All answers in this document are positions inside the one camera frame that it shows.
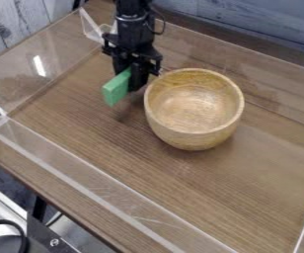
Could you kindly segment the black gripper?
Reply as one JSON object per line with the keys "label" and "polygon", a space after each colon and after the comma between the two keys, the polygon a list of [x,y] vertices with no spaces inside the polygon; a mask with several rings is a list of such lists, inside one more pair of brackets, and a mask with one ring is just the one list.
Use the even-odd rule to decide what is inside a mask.
{"label": "black gripper", "polygon": [[162,55],[153,47],[154,14],[116,16],[118,34],[105,34],[104,52],[112,56],[116,74],[132,66],[129,91],[138,91],[149,82],[150,74],[158,75]]}

